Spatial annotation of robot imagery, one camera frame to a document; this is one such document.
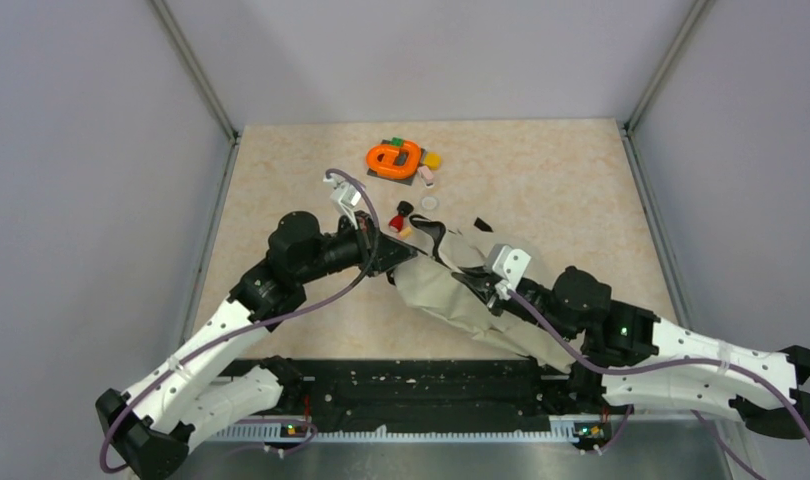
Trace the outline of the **cream canvas backpack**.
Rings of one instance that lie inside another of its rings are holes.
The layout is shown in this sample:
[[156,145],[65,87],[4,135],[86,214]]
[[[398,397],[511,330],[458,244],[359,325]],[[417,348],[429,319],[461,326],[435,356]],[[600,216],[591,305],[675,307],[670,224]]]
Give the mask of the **cream canvas backpack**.
[[419,214],[411,216],[414,233],[407,239],[422,252],[392,271],[392,282],[404,303],[468,334],[472,339],[568,373],[575,359],[536,322],[508,312],[494,316],[453,274],[463,267],[482,267],[496,244],[520,248],[531,256],[526,277],[544,287],[558,270],[541,258],[530,242],[507,233],[482,231],[472,225],[448,227]]

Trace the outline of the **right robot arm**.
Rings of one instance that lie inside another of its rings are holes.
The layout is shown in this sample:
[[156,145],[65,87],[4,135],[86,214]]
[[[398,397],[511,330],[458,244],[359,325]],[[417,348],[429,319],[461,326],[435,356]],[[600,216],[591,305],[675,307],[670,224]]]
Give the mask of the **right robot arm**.
[[776,439],[810,433],[810,349],[739,347],[612,298],[609,285],[574,266],[547,288],[522,278],[514,288],[484,268],[457,280],[492,314],[545,331],[571,357],[567,397],[581,412],[601,404],[694,410]]

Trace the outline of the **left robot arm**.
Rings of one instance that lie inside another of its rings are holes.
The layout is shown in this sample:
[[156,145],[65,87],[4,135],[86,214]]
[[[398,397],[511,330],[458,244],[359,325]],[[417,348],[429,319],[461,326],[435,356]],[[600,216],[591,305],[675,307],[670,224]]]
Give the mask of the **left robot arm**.
[[266,359],[239,379],[215,378],[240,354],[282,323],[310,312],[305,287],[357,268],[360,278],[387,276],[405,303],[441,319],[472,312],[472,295],[456,274],[480,268],[492,235],[453,231],[415,215],[422,244],[381,231],[364,211],[342,216],[324,233],[315,215],[285,215],[268,240],[264,258],[246,271],[210,319],[144,379],[99,396],[102,454],[117,453],[142,479],[165,479],[190,453],[237,421],[273,408],[300,404],[299,375],[280,357]]

